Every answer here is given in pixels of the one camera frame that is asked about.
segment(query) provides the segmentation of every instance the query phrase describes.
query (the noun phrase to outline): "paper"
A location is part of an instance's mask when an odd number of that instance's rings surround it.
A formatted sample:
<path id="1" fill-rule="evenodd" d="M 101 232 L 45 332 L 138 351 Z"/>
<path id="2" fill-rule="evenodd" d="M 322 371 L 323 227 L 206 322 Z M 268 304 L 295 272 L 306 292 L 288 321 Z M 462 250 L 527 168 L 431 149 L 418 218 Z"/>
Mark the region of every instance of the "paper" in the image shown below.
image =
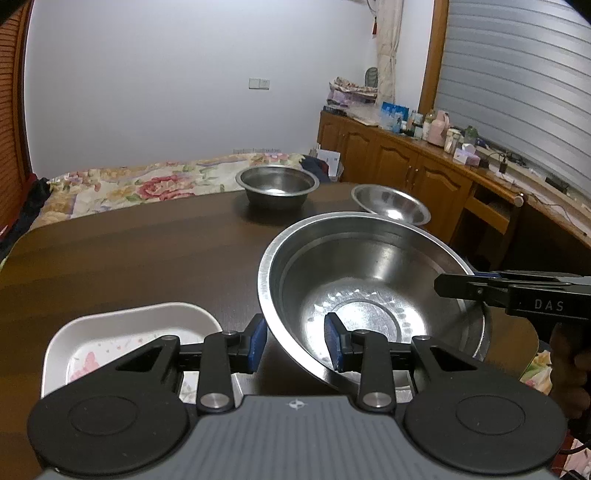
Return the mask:
<path id="1" fill-rule="evenodd" d="M 339 171 L 340 153 L 331 150 L 318 150 L 317 157 L 319 160 L 325 161 L 329 166 L 329 177 L 336 177 Z"/>

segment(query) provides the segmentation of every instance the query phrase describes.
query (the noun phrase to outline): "table surface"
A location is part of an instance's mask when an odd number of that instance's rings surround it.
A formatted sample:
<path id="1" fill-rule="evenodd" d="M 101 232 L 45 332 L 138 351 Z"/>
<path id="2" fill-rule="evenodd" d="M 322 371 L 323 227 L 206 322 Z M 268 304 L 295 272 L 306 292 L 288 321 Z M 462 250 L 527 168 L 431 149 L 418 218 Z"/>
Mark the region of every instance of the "table surface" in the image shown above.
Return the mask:
<path id="1" fill-rule="evenodd" d="M 51 337 L 83 315 L 186 301 L 241 330 L 259 312 L 258 264 L 290 224 L 356 210 L 351 184 L 321 186 L 295 213 L 249 207 L 244 192 L 139 205 L 27 233 L 0 273 L 0 478 L 31 479 L 39 467 L 26 437 Z M 519 376 L 537 351 L 525 319 L 492 315 L 487 361 Z M 270 337 L 245 391 L 332 394 Z"/>

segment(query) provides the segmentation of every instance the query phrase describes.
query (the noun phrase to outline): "stainless steel bowl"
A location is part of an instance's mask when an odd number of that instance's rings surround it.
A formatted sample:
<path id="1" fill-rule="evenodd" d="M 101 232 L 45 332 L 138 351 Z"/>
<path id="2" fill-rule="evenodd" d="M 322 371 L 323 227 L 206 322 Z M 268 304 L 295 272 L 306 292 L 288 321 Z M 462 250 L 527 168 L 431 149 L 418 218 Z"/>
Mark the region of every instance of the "stainless steel bowl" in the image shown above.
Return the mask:
<path id="1" fill-rule="evenodd" d="M 248 167 L 236 175 L 236 182 L 252 204 L 272 210 L 300 207 L 320 184 L 316 175 L 286 165 Z"/>
<path id="2" fill-rule="evenodd" d="M 480 303 L 440 298 L 433 281 L 443 272 L 472 274 L 447 245 L 408 223 L 362 212 L 326 213 L 271 242 L 259 266 L 258 297 L 273 335 L 296 362 L 355 393 L 359 374 L 332 369 L 323 328 L 328 312 L 350 330 L 376 330 L 404 343 L 433 335 L 484 358 L 488 315 Z M 395 380 L 408 394 L 406 373 L 396 372 Z"/>
<path id="3" fill-rule="evenodd" d="M 363 210 L 413 225 L 425 225 L 431 220 L 429 209 L 415 197 L 382 185 L 357 185 L 351 190 L 353 200 Z"/>

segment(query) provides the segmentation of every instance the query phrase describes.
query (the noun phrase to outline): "cabinet handle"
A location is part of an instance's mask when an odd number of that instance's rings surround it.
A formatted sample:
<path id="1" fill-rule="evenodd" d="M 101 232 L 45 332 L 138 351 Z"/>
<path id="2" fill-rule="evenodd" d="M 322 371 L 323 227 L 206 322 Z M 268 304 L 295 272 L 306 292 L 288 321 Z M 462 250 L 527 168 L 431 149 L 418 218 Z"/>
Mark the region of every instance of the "cabinet handle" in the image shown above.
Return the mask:
<path id="1" fill-rule="evenodd" d="M 412 165 L 409 165 L 407 168 L 407 174 L 404 176 L 404 187 L 406 188 L 406 186 L 408 185 L 408 174 L 410 173 L 410 171 L 413 169 Z"/>
<path id="2" fill-rule="evenodd" d="M 414 175 L 413 175 L 413 184 L 411 185 L 410 189 L 412 190 L 414 188 L 414 183 L 417 181 L 417 173 L 418 173 L 418 168 L 415 169 L 414 171 Z"/>

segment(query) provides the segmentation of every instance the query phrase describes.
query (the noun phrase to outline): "bowl rim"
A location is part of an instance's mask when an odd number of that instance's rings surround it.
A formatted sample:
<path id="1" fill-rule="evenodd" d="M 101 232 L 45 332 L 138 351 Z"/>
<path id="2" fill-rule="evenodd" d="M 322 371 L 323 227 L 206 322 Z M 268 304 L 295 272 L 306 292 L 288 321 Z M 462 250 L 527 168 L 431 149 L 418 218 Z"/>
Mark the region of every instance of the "bowl rim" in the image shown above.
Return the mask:
<path id="1" fill-rule="evenodd" d="M 362 183 L 362 184 L 356 185 L 351 190 L 351 198 L 353 199 L 353 201 L 357 205 L 359 205 L 363 210 L 365 210 L 366 212 L 375 213 L 376 215 L 382 216 L 384 218 L 390 218 L 386 215 L 382 215 L 381 213 L 378 213 L 378 212 L 372 210 L 369 206 L 367 206 L 366 204 L 364 204 L 363 202 L 361 202 L 361 200 L 359 200 L 357 198 L 357 192 L 362 190 L 363 188 L 367 188 L 367 187 L 377 188 L 379 190 L 385 190 L 386 192 L 400 195 L 401 197 L 404 197 L 407 200 L 411 200 L 412 202 L 414 202 L 418 206 L 418 208 L 421 210 L 421 212 L 423 213 L 424 219 L 421 222 L 406 222 L 406 223 L 410 223 L 411 225 L 421 226 L 421 225 L 426 225 L 427 223 L 429 223 L 431 221 L 431 212 L 425 206 L 425 204 L 423 202 L 421 202 L 419 199 L 413 197 L 412 195 L 409 195 L 406 192 L 402 192 L 401 190 L 393 189 L 392 187 L 387 187 L 384 185 L 379 185 L 377 183 Z"/>
<path id="2" fill-rule="evenodd" d="M 249 185 L 248 183 L 245 183 L 242 180 L 242 174 L 244 172 L 247 172 L 249 170 L 256 170 L 259 168 L 284 168 L 287 170 L 294 170 L 294 171 L 303 173 L 304 175 L 307 175 L 308 177 L 310 177 L 314 181 L 314 185 L 311 186 L 309 189 L 301 190 L 300 192 L 270 193 L 267 190 L 257 189 L 256 187 L 253 187 L 253 186 Z M 302 168 L 295 168 L 295 167 L 292 167 L 289 165 L 278 165 L 278 164 L 253 165 L 253 166 L 247 167 L 247 168 L 239 171 L 236 174 L 236 183 L 238 183 L 238 185 L 240 185 L 243 189 L 248 190 L 249 192 L 260 193 L 261 195 L 267 195 L 269 197 L 299 197 L 302 195 L 308 195 L 309 193 L 313 192 L 314 190 L 316 190 L 320 186 L 320 180 L 313 173 L 311 173 L 307 170 L 303 170 Z"/>
<path id="3" fill-rule="evenodd" d="M 322 213 L 320 215 L 305 218 L 287 229 L 283 230 L 277 235 L 269 244 L 265 250 L 261 262 L 259 264 L 258 275 L 256 279 L 256 289 L 258 293 L 259 305 L 261 306 L 262 314 L 267 321 L 267 325 L 271 333 L 274 335 L 276 340 L 279 342 L 283 350 L 293 358 L 301 367 L 303 367 L 308 373 L 315 376 L 324 383 L 335 387 L 342 393 L 356 394 L 359 384 L 354 382 L 352 379 L 335 372 L 334 370 L 327 368 L 320 361 L 314 358 L 300 343 L 292 336 L 286 326 L 279 318 L 279 314 L 273 305 L 273 299 L 271 298 L 270 289 L 270 273 L 273 260 L 282 246 L 282 244 L 291 237 L 294 233 L 299 231 L 301 228 L 312 225 L 314 223 L 323 222 L 327 219 L 333 218 L 372 218 L 378 219 L 383 222 L 389 222 L 396 225 L 400 225 L 403 228 L 413 230 L 419 235 L 425 236 L 427 239 L 432 240 L 438 246 L 442 247 L 454 260 L 458 262 L 460 267 L 464 270 L 467 275 L 474 275 L 472 269 L 464 262 L 457 253 L 451 248 L 444 244 L 441 240 L 434 237 L 428 232 L 420 229 L 417 226 L 411 225 L 407 222 L 401 222 L 399 220 L 393 220 L 388 217 L 377 215 L 375 213 L 365 212 L 330 212 Z M 484 304 L 480 304 L 482 308 L 482 317 L 484 319 L 482 334 L 480 337 L 480 343 L 476 348 L 476 352 L 473 354 L 474 358 L 484 360 L 486 353 L 491 341 L 491 325 L 490 325 L 490 314 L 488 308 Z"/>

